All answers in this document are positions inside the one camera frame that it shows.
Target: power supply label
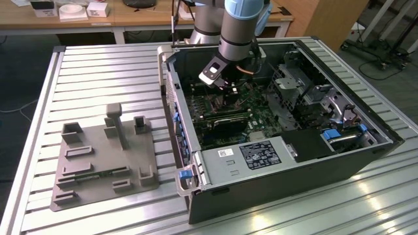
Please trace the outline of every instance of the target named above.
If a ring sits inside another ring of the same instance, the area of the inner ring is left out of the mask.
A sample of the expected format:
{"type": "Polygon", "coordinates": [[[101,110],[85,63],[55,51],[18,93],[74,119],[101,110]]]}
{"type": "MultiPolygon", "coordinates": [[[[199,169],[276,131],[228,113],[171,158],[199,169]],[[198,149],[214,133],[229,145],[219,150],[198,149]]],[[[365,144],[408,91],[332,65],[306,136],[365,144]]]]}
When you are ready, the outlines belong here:
{"type": "Polygon", "coordinates": [[[252,170],[282,163],[270,141],[241,146],[240,149],[252,170]]]}

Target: gray floor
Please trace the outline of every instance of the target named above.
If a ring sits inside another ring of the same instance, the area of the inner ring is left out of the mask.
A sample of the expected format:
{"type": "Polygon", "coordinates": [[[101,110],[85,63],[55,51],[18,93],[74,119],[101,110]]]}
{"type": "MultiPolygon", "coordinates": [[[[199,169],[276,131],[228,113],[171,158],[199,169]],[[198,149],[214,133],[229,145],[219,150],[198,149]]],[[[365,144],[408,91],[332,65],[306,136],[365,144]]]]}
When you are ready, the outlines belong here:
{"type": "MultiPolygon", "coordinates": [[[[366,10],[360,21],[368,25],[372,22],[378,8],[366,10]]],[[[380,31],[386,21],[393,17],[388,13],[378,24],[380,31]]],[[[389,41],[394,41],[404,31],[408,22],[404,21],[389,37],[389,41]]],[[[162,42],[169,38],[167,32],[158,32],[153,35],[143,32],[138,35],[130,35],[130,42],[162,42]]],[[[408,48],[413,41],[418,38],[418,27],[416,27],[405,44],[408,48]]],[[[45,75],[49,68],[51,53],[54,46],[59,46],[61,42],[55,35],[43,36],[10,36],[7,42],[0,45],[0,110],[10,110],[22,107],[26,103],[38,99],[41,88],[43,85],[45,75]]],[[[340,52],[340,56],[358,69],[358,66],[374,60],[372,56],[350,48],[348,51],[340,52]]],[[[385,81],[374,81],[368,79],[380,92],[397,105],[401,111],[418,122],[418,54],[413,54],[414,64],[385,81]]],[[[364,69],[369,76],[382,78],[397,69],[380,71],[373,65],[366,65],[364,69]]],[[[33,118],[37,104],[27,107],[23,112],[33,118]]],[[[0,114],[0,217],[6,206],[11,181],[19,164],[19,159],[26,143],[30,130],[30,122],[21,113],[0,114]]]]}

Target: slotted aluminum profile table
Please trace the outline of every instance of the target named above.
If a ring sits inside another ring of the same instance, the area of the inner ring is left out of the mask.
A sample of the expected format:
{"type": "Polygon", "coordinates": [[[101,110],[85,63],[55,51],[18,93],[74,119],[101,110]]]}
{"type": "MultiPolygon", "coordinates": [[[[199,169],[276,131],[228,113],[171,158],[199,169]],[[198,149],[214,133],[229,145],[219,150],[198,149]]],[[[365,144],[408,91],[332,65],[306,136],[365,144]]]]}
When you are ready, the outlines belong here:
{"type": "Polygon", "coordinates": [[[302,39],[406,140],[352,179],[238,213],[187,224],[178,196],[158,78],[158,44],[67,47],[53,54],[0,234],[409,234],[418,230],[418,127],[325,44],[302,39]],[[105,124],[106,104],[122,119],[151,120],[157,190],[69,210],[50,210],[61,128],[105,124]]]}

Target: caster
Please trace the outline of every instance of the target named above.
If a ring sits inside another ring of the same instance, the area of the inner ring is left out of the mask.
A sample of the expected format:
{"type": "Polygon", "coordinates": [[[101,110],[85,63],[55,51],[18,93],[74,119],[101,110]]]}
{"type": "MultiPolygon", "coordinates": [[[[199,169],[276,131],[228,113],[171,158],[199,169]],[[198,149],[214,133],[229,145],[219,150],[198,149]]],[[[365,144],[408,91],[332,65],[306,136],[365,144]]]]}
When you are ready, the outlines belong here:
{"type": "Polygon", "coordinates": [[[340,48],[341,48],[341,50],[348,50],[349,49],[349,44],[345,43],[344,45],[341,45],[340,48]]]}
{"type": "Polygon", "coordinates": [[[386,63],[381,63],[381,70],[385,71],[389,67],[389,64],[386,63]]]}

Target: white container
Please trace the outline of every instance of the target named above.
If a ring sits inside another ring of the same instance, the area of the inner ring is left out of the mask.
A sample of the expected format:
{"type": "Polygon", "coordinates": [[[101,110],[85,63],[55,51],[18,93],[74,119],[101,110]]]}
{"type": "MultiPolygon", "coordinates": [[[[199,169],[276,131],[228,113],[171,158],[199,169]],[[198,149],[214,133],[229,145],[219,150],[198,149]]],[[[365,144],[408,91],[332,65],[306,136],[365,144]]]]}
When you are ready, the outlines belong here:
{"type": "Polygon", "coordinates": [[[59,16],[58,5],[54,2],[31,2],[37,17],[54,17],[59,16]]]}
{"type": "Polygon", "coordinates": [[[107,17],[110,14],[110,6],[105,2],[91,2],[87,7],[87,14],[91,17],[107,17]]]}
{"type": "Polygon", "coordinates": [[[365,29],[366,28],[360,23],[356,22],[352,28],[352,31],[349,33],[348,39],[356,42],[361,34],[364,33],[365,29]]]}
{"type": "Polygon", "coordinates": [[[86,8],[77,4],[67,4],[61,7],[61,21],[86,21],[87,17],[86,8]]]}

